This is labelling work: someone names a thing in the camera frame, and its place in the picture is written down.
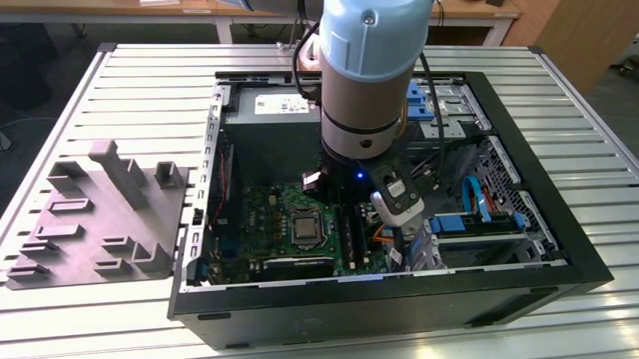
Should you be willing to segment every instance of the paper on desk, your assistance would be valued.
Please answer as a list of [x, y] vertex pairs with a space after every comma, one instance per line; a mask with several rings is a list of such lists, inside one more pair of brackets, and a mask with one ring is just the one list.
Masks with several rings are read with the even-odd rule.
[[140, 6], [178, 5], [180, 0], [140, 0]]

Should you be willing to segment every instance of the floor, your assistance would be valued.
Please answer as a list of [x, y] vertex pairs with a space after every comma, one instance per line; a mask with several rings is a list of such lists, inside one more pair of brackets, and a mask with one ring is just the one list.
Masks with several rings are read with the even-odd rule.
[[[50, 101], [29, 111], [14, 111], [0, 102], [0, 126], [22, 118], [34, 119], [0, 127], [17, 144], [9, 154], [0, 153], [0, 214], [13, 197], [100, 43], [217, 42], [214, 29], [205, 24], [89, 25], [84, 38], [74, 36], [68, 25], [52, 24], [45, 27], [58, 51], [57, 59], [41, 66], [41, 73], [52, 87]], [[249, 29], [234, 25], [232, 31], [237, 43], [286, 42], [290, 26], [269, 25], [266, 28]], [[621, 78], [616, 71], [609, 70], [585, 98], [635, 156], [639, 156], [639, 79]]]

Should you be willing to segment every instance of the motherboard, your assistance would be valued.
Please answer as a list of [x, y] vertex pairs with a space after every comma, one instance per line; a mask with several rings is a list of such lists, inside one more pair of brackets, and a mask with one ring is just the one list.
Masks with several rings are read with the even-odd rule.
[[370, 203], [356, 207], [362, 228], [360, 240], [366, 243], [360, 261], [349, 240], [340, 238], [337, 206], [312, 200], [296, 184], [244, 187], [240, 234], [220, 240], [224, 282], [262, 281], [261, 266], [281, 266], [281, 275], [286, 277], [286, 272], [306, 266], [308, 261], [312, 263], [306, 267], [328, 271], [326, 277], [385, 273], [384, 248], [372, 243], [381, 222]]

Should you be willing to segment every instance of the label sticker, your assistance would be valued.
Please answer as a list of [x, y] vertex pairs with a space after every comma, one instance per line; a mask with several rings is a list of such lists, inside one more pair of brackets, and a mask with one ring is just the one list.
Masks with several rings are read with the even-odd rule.
[[401, 254], [397, 252], [394, 248], [390, 248], [390, 259], [396, 261], [397, 264], [401, 264]]
[[256, 114], [306, 114], [308, 101], [298, 94], [258, 95]]
[[210, 13], [210, 10], [205, 9], [186, 9], [181, 11], [182, 13]]

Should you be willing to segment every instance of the blue drive bracket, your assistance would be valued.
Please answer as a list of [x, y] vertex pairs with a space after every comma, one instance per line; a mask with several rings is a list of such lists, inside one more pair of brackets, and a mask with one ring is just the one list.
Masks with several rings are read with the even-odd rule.
[[426, 95], [418, 88], [414, 80], [408, 84], [406, 100], [406, 119], [409, 121], [432, 121], [434, 119], [434, 114], [426, 106]]

